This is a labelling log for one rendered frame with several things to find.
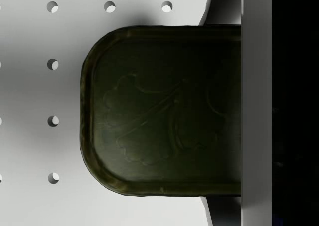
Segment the flat-sided can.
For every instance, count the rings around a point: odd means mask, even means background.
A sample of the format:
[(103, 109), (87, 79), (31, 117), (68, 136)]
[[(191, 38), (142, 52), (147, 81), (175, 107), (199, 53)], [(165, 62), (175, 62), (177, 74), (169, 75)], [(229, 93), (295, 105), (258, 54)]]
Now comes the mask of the flat-sided can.
[(80, 77), (80, 151), (126, 196), (241, 194), (241, 26), (130, 26)]

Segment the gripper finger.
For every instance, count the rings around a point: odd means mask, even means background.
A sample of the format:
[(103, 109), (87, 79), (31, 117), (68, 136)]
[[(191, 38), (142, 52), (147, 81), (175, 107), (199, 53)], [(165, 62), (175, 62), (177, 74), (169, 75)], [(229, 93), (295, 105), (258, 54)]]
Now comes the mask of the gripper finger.
[(207, 0), (199, 25), (241, 25), (241, 0)]
[(208, 226), (241, 226), (241, 197), (202, 197)]

